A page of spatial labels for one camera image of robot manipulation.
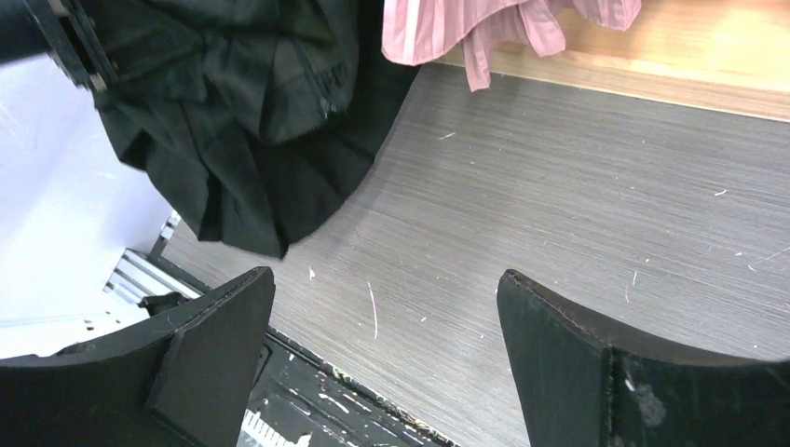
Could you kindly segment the black garment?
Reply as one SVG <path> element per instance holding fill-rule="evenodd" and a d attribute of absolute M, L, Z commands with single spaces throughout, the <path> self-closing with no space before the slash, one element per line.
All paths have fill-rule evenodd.
<path fill-rule="evenodd" d="M 201 241 L 268 257 L 373 166 L 416 77 L 380 1 L 90 1 L 119 78 L 94 94 L 116 157 Z"/>

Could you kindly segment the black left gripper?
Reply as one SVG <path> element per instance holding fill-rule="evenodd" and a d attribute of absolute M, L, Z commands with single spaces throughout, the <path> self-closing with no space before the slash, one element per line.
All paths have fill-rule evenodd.
<path fill-rule="evenodd" d="M 1 63 L 42 55 L 79 87 L 104 91 L 117 81 L 82 2 L 1 0 Z"/>

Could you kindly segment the pink pleated skirt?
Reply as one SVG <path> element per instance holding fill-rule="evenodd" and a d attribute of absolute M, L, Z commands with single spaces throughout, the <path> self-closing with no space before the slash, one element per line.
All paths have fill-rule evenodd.
<path fill-rule="evenodd" d="M 382 53 L 392 62 L 417 66 L 454 47 L 463 51 L 470 90 L 490 87 L 490 54 L 501 43 L 530 46 L 540 57 L 565 50 L 559 14 L 572 9 L 605 28 L 626 31 L 639 1 L 470 0 L 386 1 Z"/>

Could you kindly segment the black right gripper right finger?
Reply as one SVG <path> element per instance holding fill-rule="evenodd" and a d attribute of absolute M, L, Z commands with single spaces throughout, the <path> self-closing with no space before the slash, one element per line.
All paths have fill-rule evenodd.
<path fill-rule="evenodd" d="M 509 269 L 497 311 L 534 446 L 785 446 L 789 363 L 683 345 Z"/>

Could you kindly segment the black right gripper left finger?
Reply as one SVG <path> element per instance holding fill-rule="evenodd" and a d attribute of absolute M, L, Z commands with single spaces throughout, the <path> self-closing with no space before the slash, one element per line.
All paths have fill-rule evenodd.
<path fill-rule="evenodd" d="M 5 446 L 233 446 L 274 301 L 256 267 L 60 352 L 1 363 Z"/>

